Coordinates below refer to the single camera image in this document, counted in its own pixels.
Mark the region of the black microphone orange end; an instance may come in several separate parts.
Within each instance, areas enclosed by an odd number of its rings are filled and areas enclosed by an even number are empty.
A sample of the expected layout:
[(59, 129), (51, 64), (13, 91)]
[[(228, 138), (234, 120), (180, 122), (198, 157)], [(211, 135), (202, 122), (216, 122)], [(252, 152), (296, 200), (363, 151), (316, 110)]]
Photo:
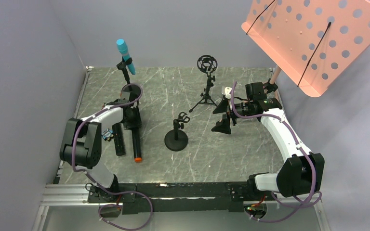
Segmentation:
[(142, 162), (141, 141), (139, 128), (132, 129), (133, 156), (136, 163)]

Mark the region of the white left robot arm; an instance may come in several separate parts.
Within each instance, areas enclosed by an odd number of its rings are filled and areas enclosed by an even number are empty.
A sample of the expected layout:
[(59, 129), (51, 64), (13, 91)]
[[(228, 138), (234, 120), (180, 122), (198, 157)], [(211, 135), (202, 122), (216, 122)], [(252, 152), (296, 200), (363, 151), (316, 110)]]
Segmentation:
[(141, 90), (122, 91), (120, 98), (107, 103), (102, 110), (82, 119), (71, 118), (66, 123), (60, 148), (60, 159), (69, 163), (76, 172), (83, 172), (106, 193), (119, 193), (115, 174), (101, 163), (102, 133), (115, 124), (122, 124), (132, 132), (133, 147), (137, 152), (139, 128), (142, 125), (138, 101)]

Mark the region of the black round-base stand ring clip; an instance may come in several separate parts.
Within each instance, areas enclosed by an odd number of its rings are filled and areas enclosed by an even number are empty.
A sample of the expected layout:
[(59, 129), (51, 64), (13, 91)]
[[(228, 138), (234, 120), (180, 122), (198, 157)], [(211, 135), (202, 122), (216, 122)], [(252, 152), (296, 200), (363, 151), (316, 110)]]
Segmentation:
[(165, 146), (174, 152), (183, 150), (188, 144), (188, 136), (182, 130), (184, 124), (190, 121), (187, 113), (180, 112), (178, 117), (173, 120), (173, 129), (167, 132), (164, 137)]

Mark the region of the blue microphone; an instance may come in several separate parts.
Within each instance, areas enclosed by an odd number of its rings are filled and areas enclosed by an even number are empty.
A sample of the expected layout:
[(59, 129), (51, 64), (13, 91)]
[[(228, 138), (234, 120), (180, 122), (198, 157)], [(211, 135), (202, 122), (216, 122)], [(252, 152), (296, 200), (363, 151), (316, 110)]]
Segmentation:
[(126, 41), (120, 38), (116, 41), (116, 46), (122, 56), (122, 62), (125, 63), (126, 67), (132, 75), (136, 75), (136, 70), (132, 63), (132, 58), (130, 56)]

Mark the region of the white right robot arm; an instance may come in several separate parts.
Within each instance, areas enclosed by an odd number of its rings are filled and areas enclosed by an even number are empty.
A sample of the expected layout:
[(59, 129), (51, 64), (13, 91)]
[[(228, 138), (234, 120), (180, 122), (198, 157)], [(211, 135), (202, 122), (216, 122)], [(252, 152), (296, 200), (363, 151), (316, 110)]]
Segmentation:
[(284, 164), (277, 173), (250, 175), (246, 193), (251, 197), (262, 197), (271, 192), (283, 197), (319, 192), (325, 160), (322, 154), (312, 152), (298, 137), (288, 122), (281, 103), (269, 98), (262, 82), (245, 86), (246, 99), (234, 103), (231, 87), (222, 87), (222, 100), (214, 114), (222, 114), (213, 132), (231, 134), (231, 126), (238, 119), (257, 118), (264, 125), (280, 150)]

